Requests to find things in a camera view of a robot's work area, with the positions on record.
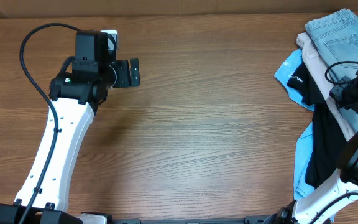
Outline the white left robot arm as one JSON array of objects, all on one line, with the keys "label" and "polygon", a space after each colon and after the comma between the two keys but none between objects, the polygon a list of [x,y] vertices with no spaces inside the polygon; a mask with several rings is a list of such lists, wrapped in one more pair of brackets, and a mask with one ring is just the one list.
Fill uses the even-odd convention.
[{"label": "white left robot arm", "polygon": [[0,223],[112,223],[112,216],[68,214],[70,182],[83,138],[108,88],[140,85],[139,60],[116,60],[104,72],[95,61],[68,57],[51,81],[45,132],[14,203],[0,204]]}]

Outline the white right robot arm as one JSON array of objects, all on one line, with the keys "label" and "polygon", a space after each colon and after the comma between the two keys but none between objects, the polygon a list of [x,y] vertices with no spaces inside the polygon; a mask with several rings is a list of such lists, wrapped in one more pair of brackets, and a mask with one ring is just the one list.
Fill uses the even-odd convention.
[{"label": "white right robot arm", "polygon": [[[329,95],[338,108],[358,113],[356,77],[334,83]],[[358,200],[358,132],[345,145],[334,173],[309,196],[293,201],[263,223],[327,223],[338,211]]]}]

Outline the light blue denim shorts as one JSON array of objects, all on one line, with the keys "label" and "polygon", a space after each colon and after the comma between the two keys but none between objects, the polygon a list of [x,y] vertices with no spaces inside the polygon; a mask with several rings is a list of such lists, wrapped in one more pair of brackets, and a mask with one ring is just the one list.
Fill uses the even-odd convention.
[{"label": "light blue denim shorts", "polygon": [[[358,62],[358,17],[349,9],[314,19],[305,24],[305,30],[326,65],[336,62]],[[329,74],[331,80],[339,82],[343,76],[356,77],[358,65],[345,63],[334,66]],[[350,127],[358,131],[358,114],[353,110],[339,109]]]}]

